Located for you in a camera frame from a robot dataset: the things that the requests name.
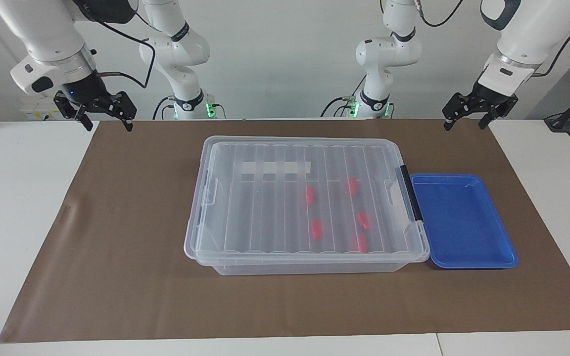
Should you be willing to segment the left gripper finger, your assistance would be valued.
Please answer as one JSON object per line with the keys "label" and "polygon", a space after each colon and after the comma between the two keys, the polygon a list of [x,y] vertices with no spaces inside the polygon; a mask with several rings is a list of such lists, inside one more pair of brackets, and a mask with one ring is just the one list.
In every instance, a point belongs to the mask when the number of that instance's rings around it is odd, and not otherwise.
{"label": "left gripper finger", "polygon": [[452,95],[442,109],[445,117],[444,129],[446,131],[452,130],[458,119],[473,114],[478,106],[479,97],[477,95],[462,95],[458,92]]}
{"label": "left gripper finger", "polygon": [[512,95],[506,101],[500,104],[485,104],[485,114],[482,119],[478,122],[478,126],[481,130],[484,130],[489,126],[491,122],[499,118],[506,117],[509,115],[513,107],[518,103],[518,97]]}

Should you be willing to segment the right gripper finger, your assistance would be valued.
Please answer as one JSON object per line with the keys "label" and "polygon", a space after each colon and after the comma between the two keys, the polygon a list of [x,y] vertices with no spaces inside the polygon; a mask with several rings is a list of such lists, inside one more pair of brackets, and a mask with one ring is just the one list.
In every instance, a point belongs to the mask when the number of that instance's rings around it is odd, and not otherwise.
{"label": "right gripper finger", "polygon": [[94,125],[88,115],[86,115],[86,107],[84,105],[75,108],[62,91],[56,92],[53,101],[65,119],[79,122],[86,131],[92,131]]}
{"label": "right gripper finger", "polygon": [[125,91],[99,97],[98,108],[101,113],[120,120],[128,132],[133,131],[137,108]]}

